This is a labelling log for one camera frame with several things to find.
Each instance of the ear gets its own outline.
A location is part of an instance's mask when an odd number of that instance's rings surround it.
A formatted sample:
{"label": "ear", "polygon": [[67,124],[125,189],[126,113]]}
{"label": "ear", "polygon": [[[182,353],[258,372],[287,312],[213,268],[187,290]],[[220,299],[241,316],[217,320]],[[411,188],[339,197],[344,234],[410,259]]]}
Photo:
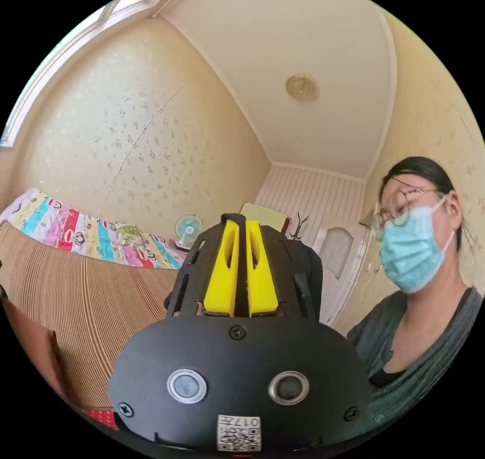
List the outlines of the ear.
{"label": "ear", "polygon": [[463,222],[461,202],[456,191],[450,191],[446,203],[446,211],[452,219],[453,230],[456,231]]}

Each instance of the camera lens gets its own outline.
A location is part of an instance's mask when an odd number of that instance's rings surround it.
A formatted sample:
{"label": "camera lens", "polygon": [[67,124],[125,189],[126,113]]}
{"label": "camera lens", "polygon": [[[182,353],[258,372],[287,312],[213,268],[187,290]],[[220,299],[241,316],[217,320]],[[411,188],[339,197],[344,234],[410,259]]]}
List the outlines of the camera lens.
{"label": "camera lens", "polygon": [[207,393],[205,380],[192,370],[177,370],[167,380],[167,389],[175,400],[191,404],[200,402]]}
{"label": "camera lens", "polygon": [[279,405],[296,405],[305,399],[309,390],[307,378],[294,371],[280,373],[268,387],[269,396]]}

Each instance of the blue surgical mask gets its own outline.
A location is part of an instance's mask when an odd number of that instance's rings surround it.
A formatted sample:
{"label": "blue surgical mask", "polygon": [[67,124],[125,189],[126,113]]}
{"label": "blue surgical mask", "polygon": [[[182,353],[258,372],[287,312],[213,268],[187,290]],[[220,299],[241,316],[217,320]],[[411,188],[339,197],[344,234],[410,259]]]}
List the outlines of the blue surgical mask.
{"label": "blue surgical mask", "polygon": [[434,207],[412,208],[403,226],[396,226],[391,221],[385,224],[381,262],[387,277],[407,294],[418,292],[428,284],[445,259],[454,232],[445,247],[439,249],[434,239],[432,214],[446,198]]}

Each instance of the colorful bedspread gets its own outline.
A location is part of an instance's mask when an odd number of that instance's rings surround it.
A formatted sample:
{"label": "colorful bedspread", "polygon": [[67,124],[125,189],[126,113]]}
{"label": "colorful bedspread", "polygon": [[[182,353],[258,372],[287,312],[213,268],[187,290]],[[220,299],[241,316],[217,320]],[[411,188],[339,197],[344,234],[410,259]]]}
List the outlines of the colorful bedspread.
{"label": "colorful bedspread", "polygon": [[183,256],[163,238],[140,232],[142,247],[120,245],[113,223],[80,213],[37,189],[19,196],[0,215],[3,220],[45,245],[99,260],[175,270],[183,263]]}

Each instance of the white door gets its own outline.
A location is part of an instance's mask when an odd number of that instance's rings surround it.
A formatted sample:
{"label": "white door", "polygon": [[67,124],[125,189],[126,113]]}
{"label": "white door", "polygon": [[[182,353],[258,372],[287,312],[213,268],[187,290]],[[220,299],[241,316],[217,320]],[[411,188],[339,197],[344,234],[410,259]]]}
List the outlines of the white door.
{"label": "white door", "polygon": [[331,326],[343,308],[362,264],[367,236],[367,228],[356,222],[323,218],[313,245],[323,265],[321,323]]}

